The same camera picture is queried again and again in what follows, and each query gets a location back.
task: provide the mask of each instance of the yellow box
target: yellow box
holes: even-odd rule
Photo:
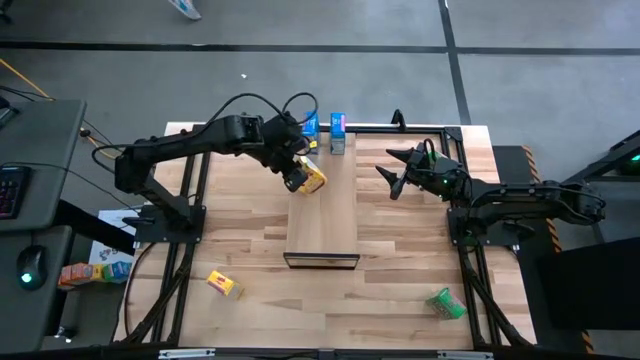
[[[298,188],[298,191],[304,194],[313,194],[327,183],[327,177],[322,171],[306,156],[300,156],[298,159],[302,170],[307,173],[307,181]]]
[[[234,300],[237,300],[244,291],[244,288],[240,284],[215,270],[211,272],[211,275],[207,278],[207,283],[214,289],[218,290],[222,295]]]
[[[91,274],[91,281],[105,282],[104,280],[104,265],[94,264],[93,273]]]

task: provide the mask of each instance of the wooden surface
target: wooden surface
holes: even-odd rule
[[[331,155],[329,134],[322,134],[317,155],[308,155],[327,177],[313,194],[291,195],[287,252],[357,253],[356,136],[347,134],[344,155]]]
[[[170,123],[167,133],[190,125]],[[497,182],[487,128],[465,126],[463,135],[471,175]],[[290,194],[281,176],[245,156],[213,154],[205,200],[208,218],[193,262],[180,345],[471,348],[468,316],[441,321],[424,305],[444,287],[464,302],[458,256],[445,224],[447,205],[410,186],[391,201],[388,185],[373,168],[400,169],[401,163],[384,149],[409,148],[423,138],[357,136],[357,245],[362,259],[355,271],[288,269],[282,253]],[[156,179],[178,193],[183,167],[184,160],[160,164]],[[129,299],[132,328],[157,297],[167,248],[157,245],[139,267]],[[515,257],[501,247],[486,248],[486,257],[494,298],[523,336],[535,342]],[[222,298],[206,284],[213,269],[245,286],[240,300]],[[484,307],[478,309],[489,339]],[[165,336],[172,317],[173,300]],[[120,321],[115,339],[123,335]]]

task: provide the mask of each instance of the keyboard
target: keyboard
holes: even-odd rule
[[[27,166],[0,169],[0,220],[18,217],[30,174],[31,168]]]

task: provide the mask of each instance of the computer mouse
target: computer mouse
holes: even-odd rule
[[[44,246],[31,245],[18,255],[18,283],[23,289],[39,289],[47,280],[46,250]]]

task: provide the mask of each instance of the concrete floor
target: concrete floor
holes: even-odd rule
[[[204,18],[192,23],[166,1],[20,0],[11,9],[15,24],[0,24],[0,38],[447,45],[437,0],[196,0],[196,5]],[[640,2],[635,0],[449,0],[448,6],[457,46],[640,47],[640,23],[635,21]],[[350,121],[386,123],[400,108],[411,123],[460,123],[444,53],[3,49],[0,54],[51,96],[85,99],[87,119],[117,143],[162,134],[168,121],[207,120],[226,99],[245,91],[276,104],[310,91],[325,120],[331,111],[344,111]],[[459,62],[471,123],[488,125],[494,144],[531,146],[546,178],[565,179],[639,127],[639,56],[460,55]],[[29,90],[5,69],[0,69],[0,83]],[[241,111],[270,114],[253,100],[229,109]],[[72,168],[113,189],[110,176],[91,162],[91,149],[79,142]],[[64,196],[92,212],[120,207],[72,177]],[[584,229],[560,230],[567,248],[593,242]],[[87,249],[85,242],[77,253]],[[80,304],[68,306],[73,314],[68,318],[80,326],[74,345],[108,341],[121,291],[106,286],[71,302]],[[640,356],[637,333],[591,334],[598,353]]]

